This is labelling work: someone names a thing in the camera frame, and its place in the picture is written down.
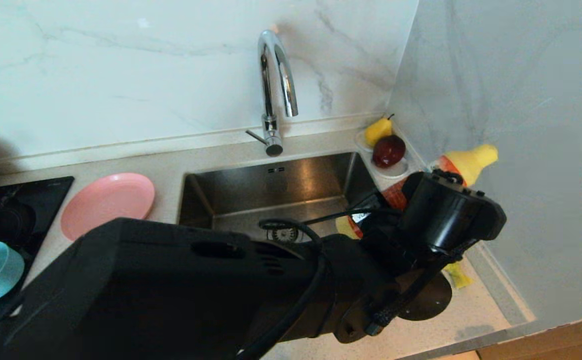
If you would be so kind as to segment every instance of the black stovetop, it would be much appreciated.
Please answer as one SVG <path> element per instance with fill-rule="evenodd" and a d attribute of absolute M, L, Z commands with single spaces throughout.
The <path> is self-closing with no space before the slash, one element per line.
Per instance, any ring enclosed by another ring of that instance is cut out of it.
<path fill-rule="evenodd" d="M 17 285 L 0 298 L 0 310 L 20 291 L 73 182 L 67 176 L 0 187 L 0 241 L 22 255 L 25 264 Z"/>

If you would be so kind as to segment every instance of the marble wall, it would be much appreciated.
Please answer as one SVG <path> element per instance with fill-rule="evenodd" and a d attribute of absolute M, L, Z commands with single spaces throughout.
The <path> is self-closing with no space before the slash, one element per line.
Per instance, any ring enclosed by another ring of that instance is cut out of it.
<path fill-rule="evenodd" d="M 510 337 L 581 319 L 582 1 L 422 0 L 389 110 L 426 161 L 499 148 L 488 248 L 538 316 Z"/>
<path fill-rule="evenodd" d="M 0 0 L 0 144 L 22 156 L 259 126 L 257 40 L 273 25 L 289 121 L 385 111 L 417 4 Z"/>

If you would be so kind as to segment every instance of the kitchen faucet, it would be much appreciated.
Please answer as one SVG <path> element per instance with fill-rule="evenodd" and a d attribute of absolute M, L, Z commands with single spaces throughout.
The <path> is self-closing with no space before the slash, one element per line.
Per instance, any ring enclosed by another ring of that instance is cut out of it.
<path fill-rule="evenodd" d="M 282 136 L 278 129 L 278 116 L 273 109 L 271 100 L 271 77 L 269 73 L 269 59 L 280 75 L 280 86 L 286 116 L 294 117 L 298 114 L 298 102 L 296 101 L 296 88 L 293 84 L 291 66 L 278 35 L 272 30 L 264 30 L 259 35 L 257 42 L 257 54 L 259 55 L 259 71 L 262 77 L 262 96 L 264 100 L 264 114 L 262 114 L 262 130 L 264 138 L 256 135 L 251 130 L 246 133 L 266 145 L 266 155 L 277 157 L 282 153 Z"/>

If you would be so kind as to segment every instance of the sink drain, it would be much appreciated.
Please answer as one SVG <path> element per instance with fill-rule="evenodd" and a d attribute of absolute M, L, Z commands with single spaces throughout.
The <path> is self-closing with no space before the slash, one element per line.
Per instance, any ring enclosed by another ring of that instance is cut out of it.
<path fill-rule="evenodd" d="M 294 243 L 298 240 L 299 235 L 300 231 L 295 227 L 277 228 L 266 232 L 266 237 L 269 240 L 281 243 Z"/>

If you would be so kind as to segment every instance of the countertop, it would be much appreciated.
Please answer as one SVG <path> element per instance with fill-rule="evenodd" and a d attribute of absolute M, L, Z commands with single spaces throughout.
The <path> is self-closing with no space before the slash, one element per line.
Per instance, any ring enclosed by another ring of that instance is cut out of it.
<path fill-rule="evenodd" d="M 71 245 L 71 242 L 64 237 L 60 230 L 60 215 L 69 200 L 97 178 L 126 172 L 144 174 L 152 180 L 156 189 L 153 209 L 147 219 L 176 224 L 181 207 L 185 174 L 349 151 L 360 152 L 353 142 L 356 132 L 357 130 L 344 130 L 289 137 L 284 139 L 284 153 L 276 158 L 267 157 L 260 143 L 249 142 L 86 162 L 2 175 L 0 176 L 0 186 L 61 176 L 75 177 L 73 186 L 26 276 L 25 284 L 30 283 L 35 276 Z M 375 176 L 375 180 L 376 185 L 381 190 L 391 183 L 391 181 L 379 176 Z M 462 264 L 474 283 L 460 290 L 454 289 L 453 299 L 451 299 L 448 308 L 433 319 L 407 321 L 397 318 L 380 335 L 367 336 L 351 344 L 340 344 L 331 334 L 322 335 L 315 339 L 282 342 L 277 344 L 265 356 L 265 359 L 398 359 L 510 328 L 511 325 L 470 262 L 464 261 Z"/>

